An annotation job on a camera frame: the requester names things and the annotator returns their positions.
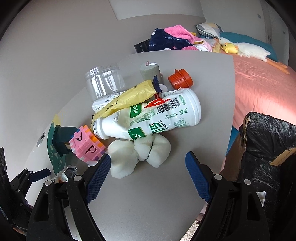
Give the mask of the white goose plush toy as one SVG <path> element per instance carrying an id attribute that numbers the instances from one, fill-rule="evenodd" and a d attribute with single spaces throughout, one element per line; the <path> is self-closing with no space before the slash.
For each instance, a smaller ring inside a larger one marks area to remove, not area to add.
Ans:
<path id="1" fill-rule="evenodd" d="M 234 55 L 239 55 L 240 57 L 247 57 L 247 58 L 252 57 L 252 58 L 259 59 L 261 61 L 268 63 L 271 66 L 274 66 L 275 68 L 279 69 L 283 73 L 290 75 L 290 72 L 288 71 L 286 65 L 269 59 L 267 56 L 270 55 L 270 52 L 266 51 L 264 48 L 260 46 L 249 44 L 249 43 L 233 43 L 222 37 L 220 37 L 218 41 L 221 46 L 221 49 L 225 43 L 232 43 L 238 46 L 238 53 Z"/>

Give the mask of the white green drink bottle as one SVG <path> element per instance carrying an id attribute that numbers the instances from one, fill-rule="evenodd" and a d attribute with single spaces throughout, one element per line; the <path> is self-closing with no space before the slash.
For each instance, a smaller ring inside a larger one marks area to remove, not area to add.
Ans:
<path id="1" fill-rule="evenodd" d="M 195 126 L 201 119 L 200 101 L 189 88 L 161 93 L 149 103 L 121 109 L 93 122 L 97 138 L 135 140 L 174 128 Z"/>

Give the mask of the black lined trash bin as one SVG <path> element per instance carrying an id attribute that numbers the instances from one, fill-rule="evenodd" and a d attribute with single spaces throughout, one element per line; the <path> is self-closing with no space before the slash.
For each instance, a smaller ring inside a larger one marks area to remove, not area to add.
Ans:
<path id="1" fill-rule="evenodd" d="M 248 113 L 226 155 L 222 175 L 250 180 L 266 192 L 264 211 L 271 240 L 295 240 L 295 125 Z"/>

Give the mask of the clear plastic jar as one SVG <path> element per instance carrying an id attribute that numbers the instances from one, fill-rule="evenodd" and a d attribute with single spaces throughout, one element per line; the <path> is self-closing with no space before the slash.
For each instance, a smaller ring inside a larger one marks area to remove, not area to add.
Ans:
<path id="1" fill-rule="evenodd" d="M 126 90 L 118 65 L 99 66 L 85 74 L 86 89 L 92 101 Z"/>

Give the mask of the silver foil wrapper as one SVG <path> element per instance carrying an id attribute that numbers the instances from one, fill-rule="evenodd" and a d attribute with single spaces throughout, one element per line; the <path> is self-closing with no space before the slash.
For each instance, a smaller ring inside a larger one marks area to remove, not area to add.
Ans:
<path id="1" fill-rule="evenodd" d="M 53 179 L 55 183 L 64 183 L 68 182 L 71 178 L 73 178 L 77 174 L 77 167 L 73 165 L 69 165 L 62 172 L 59 172 L 58 175 Z"/>

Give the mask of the yellow duck plush toy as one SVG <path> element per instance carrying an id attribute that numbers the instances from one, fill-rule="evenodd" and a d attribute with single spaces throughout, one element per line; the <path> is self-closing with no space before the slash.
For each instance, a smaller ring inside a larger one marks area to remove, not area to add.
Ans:
<path id="1" fill-rule="evenodd" d="M 238 53 L 238 46 L 236 46 L 232 43 L 225 43 L 222 46 L 222 49 L 227 54 L 237 54 Z"/>

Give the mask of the blue teal blister package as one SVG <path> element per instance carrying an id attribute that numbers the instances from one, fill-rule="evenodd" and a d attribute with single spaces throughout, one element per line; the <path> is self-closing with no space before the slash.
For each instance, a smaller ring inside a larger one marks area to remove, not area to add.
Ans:
<path id="1" fill-rule="evenodd" d="M 59 116 L 54 116 L 47 135 L 47 151 L 55 175 L 65 167 L 66 155 L 72 152 L 67 145 L 77 130 L 74 126 L 62 126 Z"/>

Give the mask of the orange ribbed bottle cap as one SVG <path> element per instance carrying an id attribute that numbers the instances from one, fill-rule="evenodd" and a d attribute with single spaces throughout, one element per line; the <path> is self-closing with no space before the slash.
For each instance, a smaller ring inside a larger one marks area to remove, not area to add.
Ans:
<path id="1" fill-rule="evenodd" d="M 175 73 L 168 77 L 168 81 L 175 90 L 193 86 L 193 80 L 185 69 L 175 69 Z"/>

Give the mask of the yellow snack bag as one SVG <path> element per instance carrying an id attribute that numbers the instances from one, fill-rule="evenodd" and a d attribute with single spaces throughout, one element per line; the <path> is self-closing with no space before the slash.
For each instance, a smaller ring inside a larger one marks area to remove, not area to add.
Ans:
<path id="1" fill-rule="evenodd" d="M 94 130 L 94 122 L 102 117 L 105 118 L 118 110 L 142 103 L 156 93 L 162 92 L 159 86 L 159 79 L 154 76 L 152 80 L 145 80 L 142 83 L 126 90 L 121 95 L 109 102 L 102 110 L 97 112 L 92 119 L 91 130 Z"/>

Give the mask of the white fluffy cloth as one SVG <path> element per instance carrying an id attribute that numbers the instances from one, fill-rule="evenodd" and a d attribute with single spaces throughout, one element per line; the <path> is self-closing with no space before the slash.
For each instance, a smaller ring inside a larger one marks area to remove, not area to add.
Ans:
<path id="1" fill-rule="evenodd" d="M 107 148 L 111 157 L 111 176 L 122 179 L 130 175 L 137 163 L 146 161 L 159 168 L 171 152 L 171 144 L 160 134 L 130 140 L 114 140 Z"/>

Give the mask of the teal pillow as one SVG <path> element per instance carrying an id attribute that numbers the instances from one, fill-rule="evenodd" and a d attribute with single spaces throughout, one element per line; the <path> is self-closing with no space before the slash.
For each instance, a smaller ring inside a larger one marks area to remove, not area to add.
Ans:
<path id="1" fill-rule="evenodd" d="M 233 32 L 222 32 L 220 33 L 220 37 L 228 39 L 233 43 L 249 43 L 260 46 L 264 48 L 266 51 L 270 52 L 270 55 L 267 56 L 269 59 L 278 62 L 276 52 L 274 51 L 273 47 L 268 43 L 262 42 L 258 39 L 254 39 L 253 37 L 250 37 L 248 35 L 241 35 Z"/>

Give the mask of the checkered grey pillow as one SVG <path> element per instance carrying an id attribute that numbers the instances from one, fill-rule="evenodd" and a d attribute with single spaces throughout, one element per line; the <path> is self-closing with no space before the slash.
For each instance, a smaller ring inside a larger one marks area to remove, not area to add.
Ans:
<path id="1" fill-rule="evenodd" d="M 197 32 L 201 36 L 205 36 L 208 38 L 219 38 L 220 34 L 223 32 L 222 28 L 215 23 L 201 23 L 195 25 Z"/>

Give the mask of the pink bed sheet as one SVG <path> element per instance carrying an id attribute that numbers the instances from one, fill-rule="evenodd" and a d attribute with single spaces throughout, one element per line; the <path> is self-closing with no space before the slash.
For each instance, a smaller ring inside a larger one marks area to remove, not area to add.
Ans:
<path id="1" fill-rule="evenodd" d="M 295 125 L 295 71 L 288 74 L 256 58 L 231 55 L 235 72 L 233 126 L 249 112 L 273 116 Z"/>

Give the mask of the black wall socket panel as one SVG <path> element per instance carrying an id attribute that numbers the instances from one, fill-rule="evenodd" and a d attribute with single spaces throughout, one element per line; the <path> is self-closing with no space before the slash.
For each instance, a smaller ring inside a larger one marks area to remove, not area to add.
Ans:
<path id="1" fill-rule="evenodd" d="M 148 52 L 149 51 L 149 42 L 151 39 L 147 39 L 143 42 L 140 42 L 136 45 L 134 45 L 135 51 L 137 53 L 141 53 L 141 52 Z"/>

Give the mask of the navy cartoon blanket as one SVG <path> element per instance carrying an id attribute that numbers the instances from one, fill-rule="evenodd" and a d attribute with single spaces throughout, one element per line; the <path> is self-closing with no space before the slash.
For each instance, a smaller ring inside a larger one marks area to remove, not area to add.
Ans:
<path id="1" fill-rule="evenodd" d="M 164 29 L 156 28 L 149 41 L 149 51 L 161 51 L 165 49 L 181 50 L 185 47 L 193 46 L 188 40 L 176 38 L 165 32 Z"/>

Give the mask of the pink fleece clothing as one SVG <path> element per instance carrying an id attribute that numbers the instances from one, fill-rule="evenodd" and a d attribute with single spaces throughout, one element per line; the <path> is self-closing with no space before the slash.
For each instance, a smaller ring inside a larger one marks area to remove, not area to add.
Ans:
<path id="1" fill-rule="evenodd" d="M 213 51 L 212 46 L 205 39 L 197 37 L 195 33 L 189 32 L 181 25 L 165 28 L 164 31 L 175 38 L 187 40 L 191 44 L 183 50 Z"/>

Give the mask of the pink puzzle cube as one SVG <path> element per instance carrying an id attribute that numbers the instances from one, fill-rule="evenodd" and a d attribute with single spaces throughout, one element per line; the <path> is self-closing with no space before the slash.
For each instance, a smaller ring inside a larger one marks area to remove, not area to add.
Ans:
<path id="1" fill-rule="evenodd" d="M 69 144 L 72 153 L 85 163 L 98 161 L 106 149 L 87 125 L 81 126 L 74 132 Z"/>

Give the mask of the white thermometer box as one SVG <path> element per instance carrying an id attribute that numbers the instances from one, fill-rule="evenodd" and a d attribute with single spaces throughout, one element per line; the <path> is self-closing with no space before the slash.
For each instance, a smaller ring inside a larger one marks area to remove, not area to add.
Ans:
<path id="1" fill-rule="evenodd" d="M 120 96 L 123 93 L 124 93 L 124 91 L 112 93 L 110 95 L 105 95 L 105 96 L 95 100 L 93 102 L 91 108 L 93 109 L 93 111 L 95 113 L 97 113 L 97 112 L 101 111 L 109 102 L 111 102 L 113 99 L 115 99 L 116 97 Z"/>

